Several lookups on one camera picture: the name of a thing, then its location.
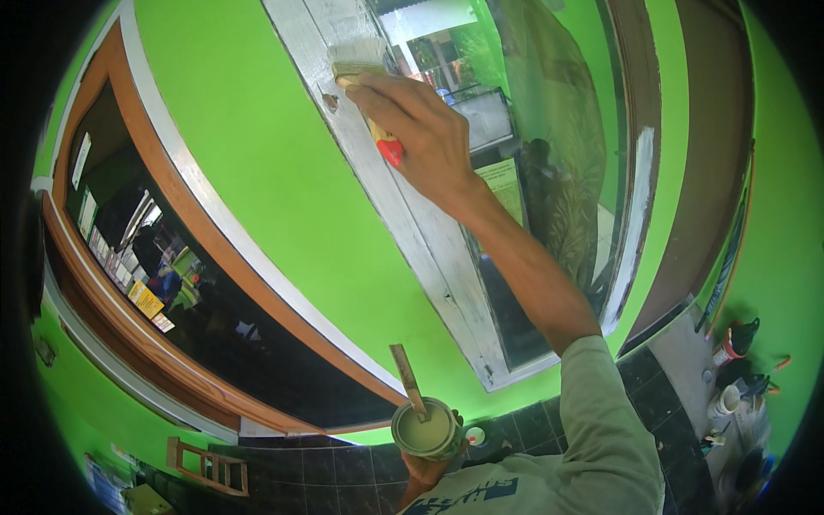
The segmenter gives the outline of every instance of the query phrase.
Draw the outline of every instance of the black tile floor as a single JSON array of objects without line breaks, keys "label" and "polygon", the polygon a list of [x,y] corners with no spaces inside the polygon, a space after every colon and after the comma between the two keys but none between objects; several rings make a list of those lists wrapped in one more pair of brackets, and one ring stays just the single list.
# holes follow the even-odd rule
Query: black tile floor
[{"label": "black tile floor", "polygon": [[[638,348],[619,360],[618,370],[635,410],[656,438],[667,479],[664,513],[714,513],[713,484],[699,443],[652,352],[646,346]],[[504,441],[517,452],[535,456],[564,452],[567,439],[559,407],[556,396],[474,422],[486,432],[487,443],[460,456],[448,473],[457,471],[466,459],[500,449]],[[395,513],[409,477],[391,443],[345,446],[330,438],[304,437],[278,438],[280,442],[266,438],[269,442],[264,446],[259,440],[248,438],[243,443],[273,448],[212,447],[249,462],[250,497],[244,513],[388,515]]]}]

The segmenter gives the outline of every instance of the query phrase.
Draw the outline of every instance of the sleeve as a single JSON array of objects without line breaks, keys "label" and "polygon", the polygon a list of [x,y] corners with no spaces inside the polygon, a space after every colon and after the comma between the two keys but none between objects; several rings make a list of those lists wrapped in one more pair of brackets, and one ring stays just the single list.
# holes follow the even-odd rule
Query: sleeve
[{"label": "sleeve", "polygon": [[655,439],[635,413],[602,337],[581,338],[564,353],[560,416],[569,444],[556,469],[562,507],[573,513],[661,512],[664,481]]}]

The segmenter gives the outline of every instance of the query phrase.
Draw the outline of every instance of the hand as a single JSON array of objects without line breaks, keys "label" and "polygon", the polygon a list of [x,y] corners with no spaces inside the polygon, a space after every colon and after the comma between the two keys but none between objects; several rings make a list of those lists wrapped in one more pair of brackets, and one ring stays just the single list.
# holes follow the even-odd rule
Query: hand
[{"label": "hand", "polygon": [[[458,410],[452,410],[452,413],[455,415],[458,425],[463,427],[463,417],[458,414]],[[400,457],[403,458],[406,468],[410,471],[410,481],[417,480],[422,485],[432,488],[438,484],[446,473],[449,464],[462,455],[467,447],[469,447],[469,440],[464,438],[458,453],[453,458],[444,461],[424,460],[420,456],[412,456],[403,451],[400,452]]]},{"label": "hand", "polygon": [[398,171],[423,196],[458,218],[474,191],[485,189],[469,160],[469,122],[435,90],[406,77],[372,75],[346,96],[404,147]]}]

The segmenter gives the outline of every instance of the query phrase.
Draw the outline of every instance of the paint brush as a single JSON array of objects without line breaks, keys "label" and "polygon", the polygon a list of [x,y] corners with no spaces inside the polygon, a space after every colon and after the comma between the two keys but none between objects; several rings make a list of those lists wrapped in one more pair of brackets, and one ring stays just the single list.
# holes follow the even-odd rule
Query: paint brush
[{"label": "paint brush", "polygon": [[[358,75],[361,73],[386,75],[383,62],[387,51],[386,41],[377,37],[360,38],[330,46],[329,61],[335,82],[346,89],[352,84],[360,85]],[[367,119],[367,122],[377,150],[389,164],[398,167],[404,153],[400,141],[371,119]]]},{"label": "paint brush", "polygon": [[406,357],[406,351],[403,344],[394,344],[389,346],[392,352],[392,357],[395,359],[395,366],[398,367],[400,373],[400,382],[404,385],[406,396],[410,398],[412,409],[418,414],[419,422],[426,422],[429,420],[429,413],[424,405],[424,398],[420,396],[418,390],[418,382],[414,379],[412,373],[412,366],[409,359]]}]

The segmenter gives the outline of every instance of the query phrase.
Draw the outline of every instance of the cardboard box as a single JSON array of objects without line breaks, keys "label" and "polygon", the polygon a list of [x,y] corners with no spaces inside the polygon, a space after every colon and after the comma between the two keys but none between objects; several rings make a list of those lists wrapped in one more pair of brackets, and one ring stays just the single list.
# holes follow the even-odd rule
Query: cardboard box
[{"label": "cardboard box", "polygon": [[149,485],[120,492],[129,515],[175,515],[175,509]]}]

